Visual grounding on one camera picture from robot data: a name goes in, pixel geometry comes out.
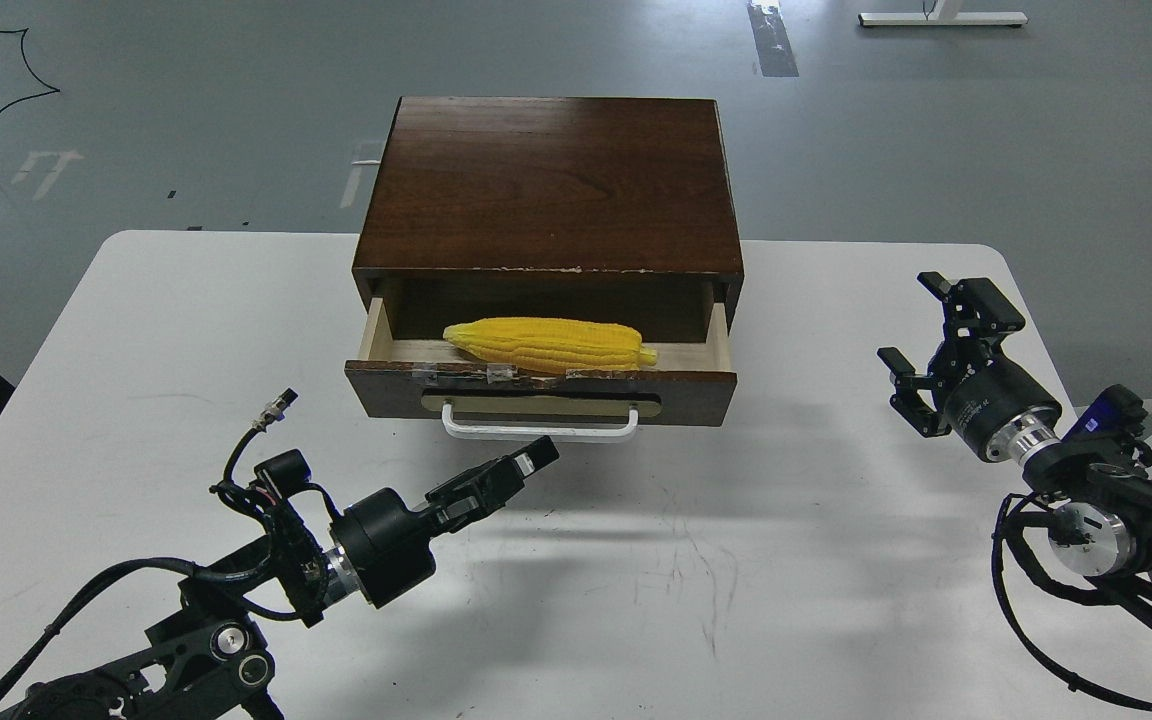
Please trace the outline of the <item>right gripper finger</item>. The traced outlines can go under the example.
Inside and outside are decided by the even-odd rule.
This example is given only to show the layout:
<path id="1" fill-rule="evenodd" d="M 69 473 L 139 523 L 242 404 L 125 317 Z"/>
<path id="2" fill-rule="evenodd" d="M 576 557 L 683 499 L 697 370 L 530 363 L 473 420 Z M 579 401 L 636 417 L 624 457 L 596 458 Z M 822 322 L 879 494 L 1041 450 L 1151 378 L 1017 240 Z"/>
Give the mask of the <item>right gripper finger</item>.
<path id="1" fill-rule="evenodd" d="M 958 384 L 957 350 L 938 347 L 929 361 L 927 372 L 922 374 L 915 372 L 914 365 L 896 347 L 879 347 L 877 357 L 890 370 L 892 409 L 922 437 L 950 433 L 946 406 Z"/>
<path id="2" fill-rule="evenodd" d="M 1005 357 L 1001 344 L 1026 327 L 1005 293 L 988 278 L 947 281 L 938 272 L 916 275 L 941 302 L 943 340 L 929 361 L 929 376 L 970 376 Z"/>

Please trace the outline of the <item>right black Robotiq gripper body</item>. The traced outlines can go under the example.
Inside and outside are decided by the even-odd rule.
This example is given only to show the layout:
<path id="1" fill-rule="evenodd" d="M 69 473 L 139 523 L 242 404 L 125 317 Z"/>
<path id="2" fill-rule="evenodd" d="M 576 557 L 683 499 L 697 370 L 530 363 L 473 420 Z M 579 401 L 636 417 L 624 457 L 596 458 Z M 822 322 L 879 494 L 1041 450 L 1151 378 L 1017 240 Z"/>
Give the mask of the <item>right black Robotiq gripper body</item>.
<path id="1" fill-rule="evenodd" d="M 964 377 L 940 401 L 940 411 L 969 450 L 984 462 L 1005 460 L 1006 444 L 996 444 L 995 437 L 1011 420 L 1029 414 L 1053 427 L 1062 414 L 1056 397 L 1006 357 Z"/>

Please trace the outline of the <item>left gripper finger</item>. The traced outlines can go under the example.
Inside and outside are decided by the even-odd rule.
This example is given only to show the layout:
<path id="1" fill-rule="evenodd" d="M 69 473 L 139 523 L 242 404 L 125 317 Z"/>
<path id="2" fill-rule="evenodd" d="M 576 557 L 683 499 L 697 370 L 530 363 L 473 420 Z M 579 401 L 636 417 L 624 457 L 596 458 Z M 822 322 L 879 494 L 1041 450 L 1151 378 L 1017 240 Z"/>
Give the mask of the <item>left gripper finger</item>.
<path id="1" fill-rule="evenodd" d="M 530 455 L 500 456 L 431 488 L 426 492 L 431 536 L 456 533 L 488 518 L 525 487 L 524 479 L 536 469 Z"/>
<path id="2" fill-rule="evenodd" d="M 430 506 L 505 506 L 525 487 L 530 475 L 559 458 L 556 444 L 548 435 L 535 439 L 521 450 L 470 468 L 431 488 L 425 495 Z"/>

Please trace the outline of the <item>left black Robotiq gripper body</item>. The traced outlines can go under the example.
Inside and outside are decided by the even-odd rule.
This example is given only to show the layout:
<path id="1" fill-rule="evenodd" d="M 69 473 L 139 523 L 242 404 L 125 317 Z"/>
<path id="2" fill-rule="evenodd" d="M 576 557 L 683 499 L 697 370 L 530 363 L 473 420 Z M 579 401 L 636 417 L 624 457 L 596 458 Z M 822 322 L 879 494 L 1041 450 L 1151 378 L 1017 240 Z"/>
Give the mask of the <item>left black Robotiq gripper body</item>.
<path id="1" fill-rule="evenodd" d="M 434 574 L 431 537 L 429 520 L 408 509 L 394 488 L 362 498 L 332 521 L 332 538 L 353 566 L 361 593 L 376 609 Z"/>

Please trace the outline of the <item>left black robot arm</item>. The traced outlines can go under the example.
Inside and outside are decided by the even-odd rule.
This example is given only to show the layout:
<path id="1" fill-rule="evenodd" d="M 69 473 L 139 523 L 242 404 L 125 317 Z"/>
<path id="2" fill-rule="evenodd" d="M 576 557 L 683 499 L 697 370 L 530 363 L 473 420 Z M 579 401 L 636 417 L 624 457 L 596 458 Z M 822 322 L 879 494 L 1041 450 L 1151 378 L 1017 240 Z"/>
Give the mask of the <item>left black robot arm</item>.
<path id="1" fill-rule="evenodd" d="M 279 719 L 282 711 L 270 696 L 276 662 L 259 619 L 314 626 L 329 606 L 353 593 L 381 609 L 435 573 L 430 548 L 435 537 L 503 509 L 526 478 L 559 456 L 553 439 L 540 434 L 520 450 L 430 488 L 416 509 L 394 488 L 380 488 L 347 509 L 324 495 L 332 537 L 332 546 L 324 548 L 291 502 L 298 493 L 321 491 L 300 450 L 260 462 L 244 486 L 233 477 L 247 446 L 282 420 L 296 397 L 285 389 L 264 407 L 211 487 L 229 510 L 255 520 L 260 537 L 212 564 L 132 559 L 96 574 L 1 676 L 0 719 L 218 719 L 233 708 L 252 719 Z M 179 611 L 147 628 L 145 650 L 35 683 L 22 702 L 1 707 L 65 626 L 111 585 L 142 569 L 180 577 Z"/>

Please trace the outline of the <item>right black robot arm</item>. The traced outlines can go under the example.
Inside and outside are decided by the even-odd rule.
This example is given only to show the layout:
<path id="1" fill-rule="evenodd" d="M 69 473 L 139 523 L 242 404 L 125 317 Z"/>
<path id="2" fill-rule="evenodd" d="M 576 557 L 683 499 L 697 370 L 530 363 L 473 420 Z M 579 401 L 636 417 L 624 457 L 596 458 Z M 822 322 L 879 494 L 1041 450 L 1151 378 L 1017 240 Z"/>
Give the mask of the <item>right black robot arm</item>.
<path id="1" fill-rule="evenodd" d="M 1024 495 L 1007 495 L 991 536 L 990 574 L 1011 634 L 1070 691 L 1149 712 L 1152 702 L 1111 691 L 1051 659 L 1021 629 L 1005 582 L 1011 559 L 1034 588 L 1084 607 L 1116 606 L 1152 632 L 1152 448 L 1140 397 L 1111 386 L 1064 434 L 1056 397 L 1005 354 L 1024 316 L 987 278 L 918 282 L 940 302 L 943 338 L 924 372 L 895 347 L 890 407 L 925 438 L 956 434 L 983 462 L 1014 461 Z"/>

